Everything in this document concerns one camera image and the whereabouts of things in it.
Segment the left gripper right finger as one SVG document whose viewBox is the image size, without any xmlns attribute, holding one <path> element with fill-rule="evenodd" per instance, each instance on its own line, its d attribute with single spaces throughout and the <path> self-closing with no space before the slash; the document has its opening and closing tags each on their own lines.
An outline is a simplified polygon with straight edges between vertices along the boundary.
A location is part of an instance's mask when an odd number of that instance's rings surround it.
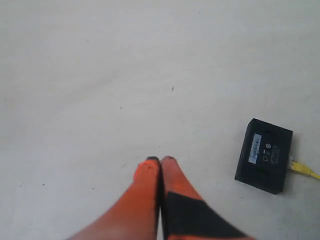
<svg viewBox="0 0 320 240">
<path fill-rule="evenodd" d="M 210 208 L 191 185 L 174 157 L 164 157 L 161 169 L 161 214 L 165 240 L 252 239 Z"/>
</svg>

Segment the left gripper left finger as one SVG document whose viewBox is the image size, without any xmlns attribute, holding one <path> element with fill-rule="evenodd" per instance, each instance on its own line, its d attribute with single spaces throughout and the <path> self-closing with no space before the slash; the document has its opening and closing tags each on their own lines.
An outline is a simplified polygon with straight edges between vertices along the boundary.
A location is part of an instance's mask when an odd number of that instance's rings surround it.
<svg viewBox="0 0 320 240">
<path fill-rule="evenodd" d="M 117 202 L 70 240 L 155 240 L 159 221 L 160 161 L 148 157 Z"/>
</svg>

